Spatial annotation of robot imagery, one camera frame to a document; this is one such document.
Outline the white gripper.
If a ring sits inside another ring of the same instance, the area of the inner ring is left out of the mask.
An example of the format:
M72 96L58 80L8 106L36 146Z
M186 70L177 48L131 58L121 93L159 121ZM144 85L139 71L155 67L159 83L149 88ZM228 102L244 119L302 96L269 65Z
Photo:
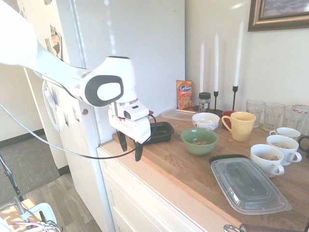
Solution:
M117 137L122 150L127 151L126 135L134 140L135 161L140 161L143 144L151 135L150 122L147 118L149 109L141 102L109 105L109 123L117 129Z

